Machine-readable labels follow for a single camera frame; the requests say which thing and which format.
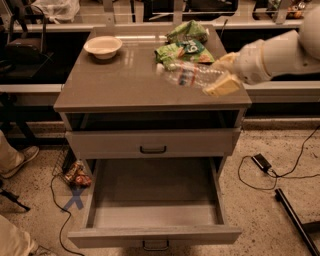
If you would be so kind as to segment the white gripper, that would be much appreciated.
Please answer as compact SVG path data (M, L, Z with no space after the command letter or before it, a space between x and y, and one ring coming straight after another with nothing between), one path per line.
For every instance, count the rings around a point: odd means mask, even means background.
M212 67L217 70L235 72L245 83L255 85L269 81L271 76L266 71L263 61L264 40L246 44L237 52L230 52L216 60ZM240 89L242 82L234 74L221 75L216 82L205 87L203 92L211 96L224 96Z

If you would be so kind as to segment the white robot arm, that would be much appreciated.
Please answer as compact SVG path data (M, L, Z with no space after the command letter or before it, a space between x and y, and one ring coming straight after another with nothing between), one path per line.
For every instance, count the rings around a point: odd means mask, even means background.
M320 71L320 6L304 16L299 31L290 30L268 40L256 40L211 65L222 71L203 88L210 96L228 95L243 83L256 85L286 74Z

